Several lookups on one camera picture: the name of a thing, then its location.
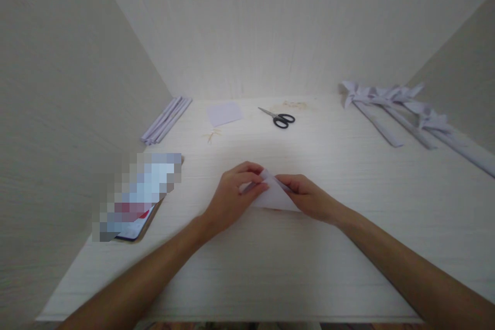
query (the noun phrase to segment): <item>wood grain wall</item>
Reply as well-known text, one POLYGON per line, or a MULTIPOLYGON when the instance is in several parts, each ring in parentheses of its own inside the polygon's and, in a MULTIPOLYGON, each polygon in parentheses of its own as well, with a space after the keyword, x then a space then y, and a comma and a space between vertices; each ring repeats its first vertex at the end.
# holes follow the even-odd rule
POLYGON ((0 322, 32 320, 91 231, 98 154, 171 96, 115 0, 0 0, 0 322))
POLYGON ((405 84, 484 0, 117 0, 174 94, 405 84))
POLYGON ((486 0, 411 79, 418 96, 495 154, 495 0, 486 0))

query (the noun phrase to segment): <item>hand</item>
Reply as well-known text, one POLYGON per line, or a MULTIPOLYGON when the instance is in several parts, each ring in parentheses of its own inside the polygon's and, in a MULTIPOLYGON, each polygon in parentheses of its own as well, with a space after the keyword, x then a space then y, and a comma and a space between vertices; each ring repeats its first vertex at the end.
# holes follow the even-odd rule
POLYGON ((350 211, 304 175, 279 174, 275 178, 292 190, 287 192, 288 196, 299 210, 313 219, 337 224, 350 211))
POLYGON ((262 171, 261 165, 246 161, 222 174, 210 205, 201 216, 213 236, 234 224, 251 203, 268 189, 266 183, 261 183, 263 178, 259 173, 262 171), (258 184, 247 193, 240 193, 239 187, 250 182, 258 184))

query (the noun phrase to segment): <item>scissors handle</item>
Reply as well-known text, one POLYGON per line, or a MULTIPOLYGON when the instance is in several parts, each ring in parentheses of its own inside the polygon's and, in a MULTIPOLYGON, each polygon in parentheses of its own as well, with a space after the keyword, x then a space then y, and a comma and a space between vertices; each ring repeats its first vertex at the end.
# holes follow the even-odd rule
POLYGON ((289 124, 295 122, 295 117, 286 113, 279 113, 278 117, 273 118, 273 123, 280 129, 287 129, 289 124))

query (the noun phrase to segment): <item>white table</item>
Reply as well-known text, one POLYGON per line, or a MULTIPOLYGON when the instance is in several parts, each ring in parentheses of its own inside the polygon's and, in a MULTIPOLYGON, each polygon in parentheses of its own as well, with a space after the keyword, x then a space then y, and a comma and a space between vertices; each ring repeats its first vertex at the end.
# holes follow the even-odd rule
MULTIPOLYGON (((392 148, 338 95, 237 101, 245 119, 219 127, 212 143, 205 108, 194 101, 161 144, 181 152, 182 183, 168 194, 138 244, 83 247, 38 320, 63 320, 205 209, 223 171, 243 160, 271 173, 303 173, 332 196, 447 273, 495 301, 495 179, 432 137, 428 151, 379 108, 405 146, 392 148), (305 102, 306 108, 282 106, 305 102), (290 113, 276 128, 257 109, 290 113)), ((493 156, 475 145, 473 151, 493 156)), ((201 248, 160 295, 149 319, 167 321, 416 322, 392 285, 337 228, 301 213, 249 209, 201 248)))

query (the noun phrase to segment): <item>forearm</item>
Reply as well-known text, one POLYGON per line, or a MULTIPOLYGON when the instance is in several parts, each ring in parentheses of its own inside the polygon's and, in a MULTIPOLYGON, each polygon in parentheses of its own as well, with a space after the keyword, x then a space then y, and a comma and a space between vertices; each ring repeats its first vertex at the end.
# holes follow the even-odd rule
POLYGON ((495 328, 495 306, 345 206, 336 223, 434 328, 495 328))
POLYGON ((204 220, 195 218, 75 311, 60 329, 134 328, 173 276, 211 237, 204 220))

